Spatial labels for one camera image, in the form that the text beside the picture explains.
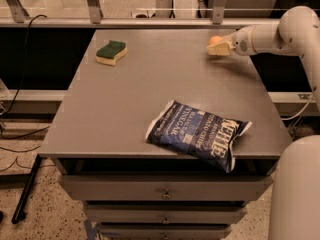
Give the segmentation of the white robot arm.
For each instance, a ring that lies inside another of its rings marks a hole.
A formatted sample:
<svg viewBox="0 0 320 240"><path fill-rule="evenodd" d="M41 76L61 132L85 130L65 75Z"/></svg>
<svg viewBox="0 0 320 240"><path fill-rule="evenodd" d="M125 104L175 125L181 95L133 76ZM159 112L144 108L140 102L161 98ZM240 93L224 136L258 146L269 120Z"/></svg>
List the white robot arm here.
<svg viewBox="0 0 320 240"><path fill-rule="evenodd" d="M269 53L298 58L300 69L285 70L281 89L308 92L320 110L320 26L313 9L296 6L273 22L215 36L207 52L213 56ZM320 240L319 134L293 141L277 162L268 240Z"/></svg>

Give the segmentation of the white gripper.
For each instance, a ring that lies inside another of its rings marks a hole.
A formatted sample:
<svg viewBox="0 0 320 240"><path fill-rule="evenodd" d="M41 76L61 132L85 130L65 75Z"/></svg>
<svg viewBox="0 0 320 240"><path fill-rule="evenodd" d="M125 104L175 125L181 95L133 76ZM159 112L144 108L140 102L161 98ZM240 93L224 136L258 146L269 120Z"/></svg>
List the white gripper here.
<svg viewBox="0 0 320 240"><path fill-rule="evenodd" d="M211 44L207 47L209 55L229 56L232 51L240 56L255 55L252 36L254 26L247 26L223 37L223 42Z"/></svg>

